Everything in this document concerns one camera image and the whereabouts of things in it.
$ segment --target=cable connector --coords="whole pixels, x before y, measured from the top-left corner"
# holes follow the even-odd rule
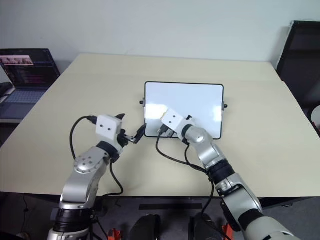
[[[96,116],[88,116],[86,119],[88,119],[94,125],[97,125],[97,119],[98,118]]]
[[[169,130],[169,127],[162,124],[162,126],[159,128],[158,130],[158,134],[159,136],[161,136],[162,134],[164,134],[165,132],[167,132]]]
[[[187,145],[187,146],[190,145],[190,143],[188,142],[188,140],[187,140],[186,138],[184,138],[184,139],[182,140],[182,142],[183,142],[185,145]]]

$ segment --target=red component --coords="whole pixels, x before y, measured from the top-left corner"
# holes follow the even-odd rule
[[[234,231],[232,230],[230,224],[223,225],[222,230],[231,240],[234,240]]]
[[[112,228],[108,232],[108,240],[121,240],[122,239],[122,233],[121,231],[116,230],[115,228]]]

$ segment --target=laptop screen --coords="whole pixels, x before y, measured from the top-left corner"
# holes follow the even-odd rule
[[[0,65],[16,88],[49,88],[60,76],[49,49],[0,49]]]

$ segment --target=laptop keyboard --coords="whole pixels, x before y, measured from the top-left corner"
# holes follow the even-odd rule
[[[36,104],[43,96],[44,91],[19,91],[15,90],[5,100],[6,103],[19,103],[19,104]]]

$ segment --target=table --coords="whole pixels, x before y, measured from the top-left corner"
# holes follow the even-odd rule
[[[80,54],[0,149],[0,190],[60,195],[73,169],[69,133],[86,115],[126,113],[122,127],[135,134],[144,122],[139,104],[146,81],[219,83],[228,108],[216,143],[258,197],[320,196],[320,139],[289,89],[268,62]],[[75,130],[80,155],[97,143],[95,126]],[[124,148],[113,170],[124,196],[203,197],[208,177],[160,156],[156,139]],[[183,159],[185,146],[159,147]],[[189,159],[199,164],[191,149]],[[98,195],[117,192],[109,170]]]

